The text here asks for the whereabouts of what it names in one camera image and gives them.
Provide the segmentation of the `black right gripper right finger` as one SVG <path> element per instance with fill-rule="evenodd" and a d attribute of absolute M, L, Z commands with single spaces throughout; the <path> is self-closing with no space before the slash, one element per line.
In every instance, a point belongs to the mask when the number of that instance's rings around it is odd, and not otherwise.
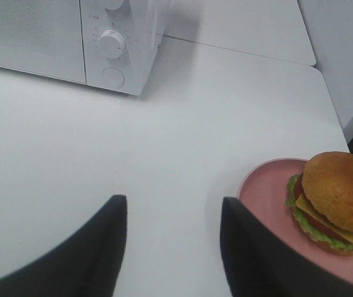
<path fill-rule="evenodd" d="M 235 197 L 222 201 L 219 240 L 232 296 L 353 296 L 353 284 L 288 247 Z"/>

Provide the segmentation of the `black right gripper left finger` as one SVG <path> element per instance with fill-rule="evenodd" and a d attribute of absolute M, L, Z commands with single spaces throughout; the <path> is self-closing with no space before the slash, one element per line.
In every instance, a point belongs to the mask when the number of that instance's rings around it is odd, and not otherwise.
<path fill-rule="evenodd" d="M 0 296 L 112 296 L 127 238 L 127 200 L 114 195 L 72 236 L 0 278 Z"/>

